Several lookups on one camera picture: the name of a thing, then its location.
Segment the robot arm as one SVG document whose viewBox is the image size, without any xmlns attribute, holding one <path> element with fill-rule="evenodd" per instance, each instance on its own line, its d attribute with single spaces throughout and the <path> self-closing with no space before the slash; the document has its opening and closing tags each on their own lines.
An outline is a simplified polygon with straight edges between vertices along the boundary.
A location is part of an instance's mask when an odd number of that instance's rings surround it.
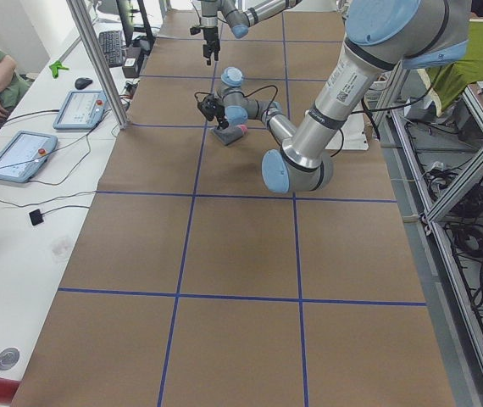
<svg viewBox="0 0 483 407">
<path fill-rule="evenodd" d="M 203 33 L 205 43 L 203 44 L 203 57 L 206 65 L 210 66 L 212 61 L 219 60 L 220 39 L 219 39 L 219 14 L 230 27 L 236 39 L 243 38 L 249 28 L 268 20 L 277 14 L 290 8 L 295 8 L 298 0 L 274 0 L 263 1 L 258 5 L 241 11 L 234 1 L 200 1 L 201 13 L 199 23 L 190 29 L 192 35 Z"/>
<path fill-rule="evenodd" d="M 279 143 L 262 160 L 271 192 L 310 192 L 332 177 L 325 151 L 365 93 L 384 72 L 450 64 L 462 58 L 469 36 L 469 1 L 352 1 L 340 57 L 300 125 L 277 103 L 243 95 L 242 72 L 228 67 L 215 95 L 229 125 L 260 120 Z"/>
</svg>

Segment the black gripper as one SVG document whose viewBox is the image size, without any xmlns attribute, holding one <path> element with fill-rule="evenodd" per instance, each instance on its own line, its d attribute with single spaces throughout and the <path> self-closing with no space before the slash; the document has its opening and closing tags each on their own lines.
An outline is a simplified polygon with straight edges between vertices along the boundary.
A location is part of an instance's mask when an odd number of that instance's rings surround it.
<svg viewBox="0 0 483 407">
<path fill-rule="evenodd" d="M 229 126 L 229 122 L 225 116 L 225 107 L 218 102 L 214 102 L 213 110 L 214 110 L 214 117 L 218 123 L 217 129 L 224 130 Z"/>
<path fill-rule="evenodd" d="M 218 27 L 203 27 L 203 36 L 205 41 L 203 45 L 203 57 L 206 60 L 206 65 L 211 65 L 212 54 L 214 60 L 219 61 L 220 40 Z"/>
</svg>

